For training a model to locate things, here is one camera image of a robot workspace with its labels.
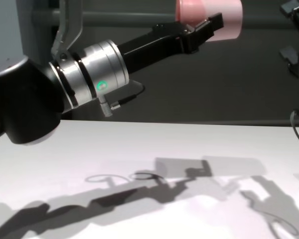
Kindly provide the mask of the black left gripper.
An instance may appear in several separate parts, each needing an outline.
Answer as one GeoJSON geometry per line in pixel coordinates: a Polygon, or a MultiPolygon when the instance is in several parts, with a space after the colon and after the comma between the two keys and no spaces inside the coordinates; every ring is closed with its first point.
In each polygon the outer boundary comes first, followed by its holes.
{"type": "Polygon", "coordinates": [[[195,26],[180,22],[161,23],[140,37],[118,46],[129,74],[177,54],[193,54],[214,32],[223,28],[222,13],[195,26]]]}

